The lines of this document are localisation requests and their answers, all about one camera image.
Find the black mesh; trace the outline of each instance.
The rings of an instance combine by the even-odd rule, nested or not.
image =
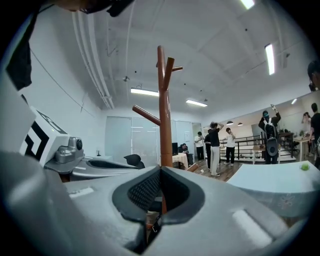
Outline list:
[[[128,191],[128,197],[136,206],[145,212],[150,208],[160,190],[160,172],[157,171]]]
[[[168,211],[180,206],[190,194],[189,188],[170,174],[161,172],[161,190]]]

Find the ceiling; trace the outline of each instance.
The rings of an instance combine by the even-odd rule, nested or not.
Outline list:
[[[130,93],[136,87],[158,90],[159,45],[183,66],[171,76],[172,111],[223,121],[309,90],[306,69],[315,54],[295,22],[270,1],[255,0],[246,10],[240,0],[136,0],[116,18],[101,11],[88,22],[89,15],[78,15],[115,108],[159,108],[156,97]],[[267,44],[275,54],[271,76]],[[188,99],[208,106],[190,106]]]

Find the desk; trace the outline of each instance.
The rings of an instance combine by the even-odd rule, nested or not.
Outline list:
[[[294,142],[299,142],[300,144],[300,159],[299,161],[301,162],[302,161],[302,155],[303,155],[303,152],[304,152],[304,143],[308,142],[309,141],[309,137],[296,137],[296,138],[293,138],[293,141]]]
[[[172,163],[175,163],[175,162],[182,163],[185,170],[187,170],[189,167],[187,155],[185,153],[178,153],[177,155],[173,155],[172,156]],[[159,158],[158,164],[161,166],[161,156]]]
[[[266,147],[265,147],[265,145],[263,145],[263,147],[260,147],[260,145],[254,145],[252,148],[252,151],[253,151],[252,164],[254,165],[256,163],[256,152],[266,151]]]
[[[308,163],[309,170],[300,166]],[[320,171],[308,161],[252,165],[243,164],[228,180],[281,217],[305,217],[320,192]]]

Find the green ball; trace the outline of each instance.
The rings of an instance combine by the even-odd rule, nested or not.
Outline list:
[[[303,171],[307,171],[307,170],[309,169],[309,164],[303,163],[302,166],[301,166],[301,169],[302,169]]]

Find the table leg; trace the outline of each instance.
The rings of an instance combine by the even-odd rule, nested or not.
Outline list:
[[[303,148],[303,143],[302,142],[299,142],[300,144],[300,162],[302,162],[302,154],[304,152],[304,148]]]

